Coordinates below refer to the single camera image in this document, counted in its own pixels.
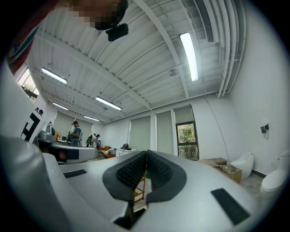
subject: black sign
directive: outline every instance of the black sign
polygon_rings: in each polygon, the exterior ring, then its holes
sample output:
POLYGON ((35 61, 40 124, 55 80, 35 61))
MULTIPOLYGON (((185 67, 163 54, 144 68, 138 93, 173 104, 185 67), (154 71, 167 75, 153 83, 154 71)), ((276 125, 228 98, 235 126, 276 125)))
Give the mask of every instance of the black sign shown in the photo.
POLYGON ((24 141, 29 141, 30 140, 33 132, 35 131, 35 128, 37 127, 38 123, 40 122, 40 119, 34 113, 31 113, 30 118, 33 121, 33 124, 31 126, 30 130, 26 129, 26 127, 28 125, 28 122, 27 122, 25 124, 25 127, 24 127, 24 129, 22 131, 22 134, 21 134, 21 137, 22 137, 23 134, 26 136, 24 141))

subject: ceiling light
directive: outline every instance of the ceiling light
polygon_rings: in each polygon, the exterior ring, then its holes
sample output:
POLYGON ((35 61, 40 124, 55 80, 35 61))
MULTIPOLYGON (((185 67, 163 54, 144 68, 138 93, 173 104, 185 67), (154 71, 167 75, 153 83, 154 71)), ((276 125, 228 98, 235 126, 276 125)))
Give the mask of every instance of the ceiling light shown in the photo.
POLYGON ((64 83, 64 84, 67 84, 67 80, 64 79, 63 77, 61 77, 61 76, 59 76, 59 75, 57 75, 57 74, 55 74, 55 73, 53 73, 53 72, 51 72, 51 71, 45 69, 45 68, 42 68, 41 71, 42 71, 43 73, 45 73, 45 74, 51 76, 52 78, 54 78, 54 79, 56 79, 56 80, 58 80, 58 81, 60 81, 60 82, 62 82, 62 83, 64 83))
POLYGON ((88 119, 91 119, 91 120, 94 120, 94 121, 100 121, 100 120, 98 120, 98 119, 95 119, 95 118, 90 118, 90 117, 88 117, 88 116, 84 116, 85 118, 88 118, 88 119))
POLYGON ((122 108, 120 108, 120 107, 118 107, 118 106, 116 106, 116 105, 114 105, 114 104, 112 104, 112 103, 100 98, 100 97, 97 97, 96 100, 99 101, 99 102, 102 102, 102 103, 104 103, 104 104, 106 104, 106 105, 108 105, 108 106, 110 106, 110 107, 112 107, 114 109, 117 109, 119 111, 122 109, 122 108))
POLYGON ((197 81, 198 80, 198 65, 196 63, 196 56, 195 51, 192 43, 192 39, 189 33, 181 34, 180 39, 182 45, 184 47, 187 61, 190 69, 191 80, 197 81))
POLYGON ((65 108, 65 107, 63 107, 63 106, 61 106, 61 105, 59 105, 59 104, 56 104, 55 102, 53 102, 53 104, 54 104, 55 106, 58 106, 58 107, 60 107, 60 108, 62 108, 62 109, 64 109, 64 110, 67 110, 67 111, 68 111, 68 108, 65 108))

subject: roller shade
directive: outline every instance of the roller shade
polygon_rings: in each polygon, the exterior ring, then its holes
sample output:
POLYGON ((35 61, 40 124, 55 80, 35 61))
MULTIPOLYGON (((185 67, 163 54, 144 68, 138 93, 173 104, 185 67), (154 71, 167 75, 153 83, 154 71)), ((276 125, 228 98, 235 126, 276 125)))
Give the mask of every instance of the roller shade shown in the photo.
POLYGON ((68 137, 68 132, 72 130, 74 118, 58 111, 53 127, 61 133, 61 136, 68 137))
POLYGON ((150 116, 131 120, 129 147, 136 150, 150 149, 150 116))
POLYGON ((157 151, 174 154, 171 112, 156 115, 157 151))
POLYGON ((194 120, 192 109, 190 106, 174 110, 174 115, 175 115, 175 123, 176 124, 194 120))
POLYGON ((85 144, 87 138, 92 133, 92 123, 76 118, 78 125, 82 130, 82 143, 85 144))

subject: blue shirt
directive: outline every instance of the blue shirt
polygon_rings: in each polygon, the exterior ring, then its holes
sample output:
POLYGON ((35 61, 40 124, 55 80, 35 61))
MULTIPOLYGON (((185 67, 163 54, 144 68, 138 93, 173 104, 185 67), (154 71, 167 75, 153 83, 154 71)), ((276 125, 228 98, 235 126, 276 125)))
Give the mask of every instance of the blue shirt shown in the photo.
POLYGON ((77 134, 78 133, 78 137, 76 136, 72 136, 72 143, 74 143, 75 145, 78 144, 78 139, 81 135, 81 128, 78 126, 76 127, 76 129, 74 129, 73 134, 77 134))
POLYGON ((77 134, 78 133, 78 136, 80 136, 81 135, 81 131, 82 131, 81 128, 79 126, 77 126, 76 129, 74 129, 73 134, 77 134))

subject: white toilet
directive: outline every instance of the white toilet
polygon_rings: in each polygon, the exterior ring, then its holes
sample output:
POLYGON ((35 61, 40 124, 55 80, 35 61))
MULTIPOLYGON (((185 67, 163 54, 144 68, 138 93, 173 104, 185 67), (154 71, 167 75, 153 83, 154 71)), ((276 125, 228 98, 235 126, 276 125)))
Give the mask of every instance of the white toilet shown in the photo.
POLYGON ((260 193, 263 200, 269 200, 281 190, 287 180, 290 164, 290 151, 285 151, 278 158, 277 169, 268 174, 262 181, 260 193))
POLYGON ((246 152, 239 159, 231 162, 231 165, 242 170, 242 179, 248 178, 254 165, 254 157, 251 152, 246 152))

